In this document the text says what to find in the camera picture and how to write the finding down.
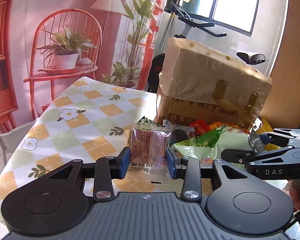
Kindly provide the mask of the right hand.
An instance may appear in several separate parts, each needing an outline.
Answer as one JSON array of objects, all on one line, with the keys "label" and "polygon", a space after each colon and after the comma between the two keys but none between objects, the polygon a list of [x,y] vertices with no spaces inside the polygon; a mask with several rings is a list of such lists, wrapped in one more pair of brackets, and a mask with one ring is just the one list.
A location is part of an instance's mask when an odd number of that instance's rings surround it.
[{"label": "right hand", "polygon": [[294,204],[294,211],[300,210],[300,186],[294,186],[292,180],[288,182],[287,186],[289,195]]}]

